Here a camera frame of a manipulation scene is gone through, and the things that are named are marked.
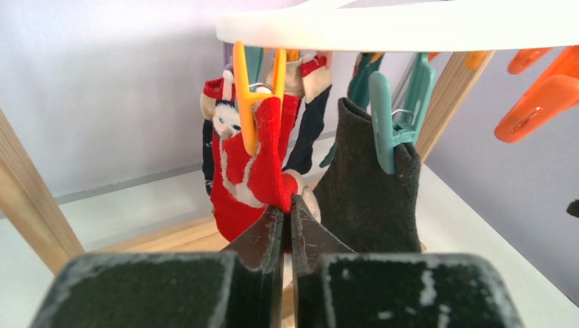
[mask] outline white hanger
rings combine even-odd
[[[281,10],[226,13],[217,38],[249,46],[333,51],[451,52],[579,44],[570,0],[457,0],[336,9],[310,0]]]

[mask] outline table surface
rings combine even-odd
[[[314,154],[323,157],[332,143],[332,139],[317,142]],[[321,172],[313,169],[310,180],[319,178]],[[61,208],[85,249],[91,251],[209,215],[211,205],[202,186],[199,171]],[[470,253],[488,259],[502,275],[526,327],[577,327],[579,307],[426,166],[416,217],[427,252]],[[0,220],[0,327],[26,327],[52,278],[10,222]]]

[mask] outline wooden frame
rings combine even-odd
[[[490,52],[476,70],[466,68],[468,53],[452,54],[434,88],[416,145],[422,163],[493,54]],[[0,209],[53,273],[84,253],[1,109]],[[208,216],[99,251],[218,251],[226,245],[213,217]],[[283,298],[283,318],[287,318],[293,313],[293,290],[284,290]]]

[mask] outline wall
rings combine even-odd
[[[516,51],[498,51],[426,164],[551,282],[579,303],[579,219],[565,211],[579,198],[579,108],[522,141],[493,131],[561,49],[519,75]],[[440,74],[449,55],[433,64]]]
[[[200,163],[199,94],[223,69],[215,16],[300,2],[6,1],[0,107],[55,196]],[[330,104],[355,56],[336,55]],[[382,71],[397,81],[409,56],[390,54]],[[325,131],[336,123],[332,106]]]

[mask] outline wooden post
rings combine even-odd
[[[85,252],[1,109],[0,209],[54,274]]]
[[[453,53],[434,86],[430,105],[416,143],[416,150],[420,154],[422,163],[426,161],[458,107],[487,67],[494,51],[488,52],[476,70],[469,70],[466,67],[466,58],[469,54]]]

